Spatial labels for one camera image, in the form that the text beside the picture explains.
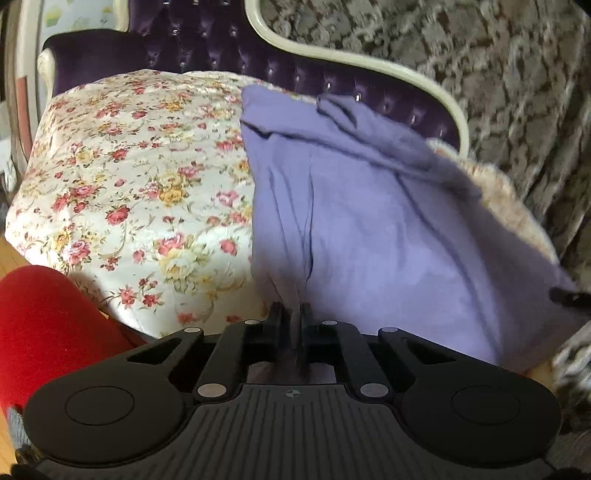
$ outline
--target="black plastic base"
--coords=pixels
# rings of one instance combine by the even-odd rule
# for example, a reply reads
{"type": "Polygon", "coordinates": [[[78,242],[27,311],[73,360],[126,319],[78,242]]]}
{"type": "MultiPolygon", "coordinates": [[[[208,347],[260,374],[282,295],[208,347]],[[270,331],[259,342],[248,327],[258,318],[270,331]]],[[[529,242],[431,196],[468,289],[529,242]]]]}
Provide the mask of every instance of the black plastic base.
{"type": "Polygon", "coordinates": [[[72,479],[543,479],[561,423],[542,385],[396,328],[362,336],[302,307],[300,367],[337,384],[249,385],[287,312],[205,337],[186,329],[41,388],[24,422],[72,479]]]}

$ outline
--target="red cushion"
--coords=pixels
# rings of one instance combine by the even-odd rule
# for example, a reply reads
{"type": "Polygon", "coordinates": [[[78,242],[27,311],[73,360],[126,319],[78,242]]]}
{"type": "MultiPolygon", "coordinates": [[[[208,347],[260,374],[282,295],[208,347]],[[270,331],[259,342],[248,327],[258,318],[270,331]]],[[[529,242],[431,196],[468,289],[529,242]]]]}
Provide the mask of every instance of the red cushion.
{"type": "Polygon", "coordinates": [[[0,407],[23,408],[50,380],[138,343],[63,274],[18,268],[0,280],[0,407]]]}

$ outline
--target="lavender blanket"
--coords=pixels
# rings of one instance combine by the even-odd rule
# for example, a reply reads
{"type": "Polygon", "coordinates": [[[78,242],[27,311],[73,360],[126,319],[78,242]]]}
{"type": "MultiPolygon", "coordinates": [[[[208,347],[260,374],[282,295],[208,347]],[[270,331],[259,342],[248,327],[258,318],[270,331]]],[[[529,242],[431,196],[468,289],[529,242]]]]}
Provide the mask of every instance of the lavender blanket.
{"type": "Polygon", "coordinates": [[[524,372],[584,323],[560,267],[502,227],[451,161],[353,98],[242,93],[262,295],[376,334],[397,326],[524,372]]]}

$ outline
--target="metal screw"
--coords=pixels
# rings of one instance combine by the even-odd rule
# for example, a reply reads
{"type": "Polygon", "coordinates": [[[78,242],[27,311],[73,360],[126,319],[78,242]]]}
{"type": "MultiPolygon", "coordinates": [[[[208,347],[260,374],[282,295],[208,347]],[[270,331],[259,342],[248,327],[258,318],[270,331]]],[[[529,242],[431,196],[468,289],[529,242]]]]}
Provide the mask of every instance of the metal screw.
{"type": "Polygon", "coordinates": [[[381,398],[388,395],[389,389],[386,385],[381,383],[366,383],[361,386],[359,391],[366,397],[381,398]]]}
{"type": "Polygon", "coordinates": [[[197,393],[205,398],[221,397],[226,392],[226,387],[219,383],[206,383],[197,389],[197,393]]]}

